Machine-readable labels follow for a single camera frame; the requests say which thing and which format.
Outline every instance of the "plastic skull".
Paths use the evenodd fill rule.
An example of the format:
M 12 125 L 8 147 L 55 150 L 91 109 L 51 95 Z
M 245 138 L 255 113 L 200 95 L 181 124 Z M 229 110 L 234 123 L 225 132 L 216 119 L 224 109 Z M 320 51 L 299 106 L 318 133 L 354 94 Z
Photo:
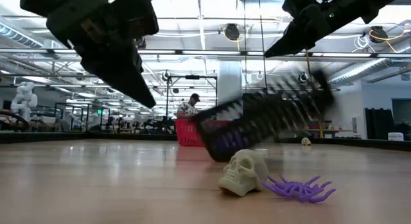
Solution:
M 311 141 L 310 141 L 307 137 L 304 137 L 304 138 L 301 140 L 301 144 L 302 144 L 303 146 L 309 146 L 309 145 L 311 145 Z
M 218 187 L 238 196 L 245 196 L 249 191 L 261 191 L 261 182 L 268 178 L 268 168 L 264 159 L 253 150 L 240 150 L 224 167 L 224 176 L 219 179 Z

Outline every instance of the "wooden floor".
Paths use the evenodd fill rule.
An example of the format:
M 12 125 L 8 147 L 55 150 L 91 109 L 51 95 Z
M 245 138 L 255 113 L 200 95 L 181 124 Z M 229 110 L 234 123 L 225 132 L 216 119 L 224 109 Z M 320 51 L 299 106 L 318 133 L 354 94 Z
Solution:
M 0 145 L 0 223 L 410 223 L 411 153 L 264 147 L 272 176 L 322 175 L 337 192 L 319 205 L 268 191 L 226 196 L 216 187 L 224 164 L 173 142 L 7 144 Z

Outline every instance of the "cap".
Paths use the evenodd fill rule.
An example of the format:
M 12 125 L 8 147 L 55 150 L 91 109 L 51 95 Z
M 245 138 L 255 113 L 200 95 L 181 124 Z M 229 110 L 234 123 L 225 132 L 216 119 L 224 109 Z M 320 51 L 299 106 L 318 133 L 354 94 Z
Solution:
M 197 102 L 200 102 L 200 96 L 197 93 L 193 93 L 191 98 L 194 98 Z

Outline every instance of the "black robotic arm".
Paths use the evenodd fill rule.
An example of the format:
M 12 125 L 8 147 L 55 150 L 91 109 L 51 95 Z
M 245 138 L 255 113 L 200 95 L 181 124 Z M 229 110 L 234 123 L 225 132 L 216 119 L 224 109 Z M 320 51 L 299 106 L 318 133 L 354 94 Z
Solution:
M 136 40 L 159 31 L 151 0 L 21 0 L 20 7 L 47 17 L 47 28 L 81 56 L 86 71 L 155 106 L 136 47 Z
M 311 49 L 316 41 L 357 18 L 370 23 L 384 6 L 395 0 L 285 0 L 283 10 L 294 19 L 284 36 L 264 56 L 294 55 Z

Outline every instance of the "ceiling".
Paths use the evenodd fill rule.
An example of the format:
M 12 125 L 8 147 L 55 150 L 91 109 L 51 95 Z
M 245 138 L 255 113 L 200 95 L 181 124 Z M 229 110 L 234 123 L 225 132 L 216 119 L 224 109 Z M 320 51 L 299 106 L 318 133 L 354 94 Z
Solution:
M 164 112 L 166 103 L 165 81 L 162 75 L 167 71 L 171 75 L 185 76 L 198 74 L 202 76 L 216 76 L 223 61 L 237 61 L 243 69 L 244 87 L 264 87 L 261 83 L 260 74 L 266 71 L 268 83 L 274 81 L 278 76 L 285 74 L 299 74 L 307 70 L 304 57 L 294 58 L 286 56 L 283 58 L 264 60 L 262 56 L 245 57 L 223 56 L 223 55 L 162 55 L 167 50 L 199 50 L 199 51 L 263 51 L 268 49 L 283 34 L 291 17 L 281 9 L 284 0 L 155 0 L 153 6 L 158 17 L 160 32 L 154 36 L 146 37 L 146 49 L 156 49 L 160 54 L 141 51 L 144 61 L 144 78 L 147 84 L 153 88 L 152 92 L 157 100 L 157 112 Z M 361 39 L 364 31 L 369 31 L 371 26 L 383 26 L 388 33 L 390 45 L 397 47 L 408 42 L 409 33 L 405 24 L 410 19 L 411 7 L 408 0 L 400 0 L 380 10 L 379 16 L 370 24 L 364 24 L 361 19 L 353 21 L 344 26 L 334 34 L 318 41 L 316 46 L 310 50 L 314 53 L 390 53 L 390 46 L 383 42 L 374 44 L 368 40 Z M 19 0 L 0 0 L 0 25 L 13 28 L 33 42 L 22 44 L 7 36 L 0 35 L 0 48 L 30 47 L 64 48 L 46 28 L 45 18 L 39 17 L 19 8 Z M 242 36 L 241 42 L 228 40 L 221 32 L 227 24 L 238 25 Z M 40 53 L 0 53 L 0 68 L 3 75 L 7 74 L 30 74 L 21 80 L 37 80 L 39 85 L 59 85 L 56 90 L 66 93 L 67 96 L 82 100 L 94 98 L 108 99 L 112 103 L 121 101 L 121 106 L 131 108 L 137 106 L 127 96 L 118 92 L 107 92 L 102 82 L 90 76 L 80 65 L 80 58 L 74 53 L 58 54 L 58 61 Z M 344 68 L 353 64 L 364 63 L 369 60 L 361 58 L 314 58 L 311 61 L 313 67 L 325 69 L 330 75 L 338 75 L 344 72 Z M 378 76 L 384 75 L 385 71 L 391 73 L 397 71 L 404 64 L 394 63 L 386 69 L 378 71 Z M 44 76 L 50 74 L 46 81 L 41 77 L 33 78 L 36 74 Z M 75 78 L 67 75 L 86 74 L 84 77 Z M 171 111 L 180 103 L 181 99 L 188 99 L 193 92 L 201 95 L 200 108 L 207 108 L 215 102 L 215 82 L 210 80 L 186 80 L 181 78 L 174 84 L 179 88 L 179 93 L 170 93 L 170 98 L 175 101 L 170 103 Z M 78 93 L 93 94 L 93 97 L 81 96 Z

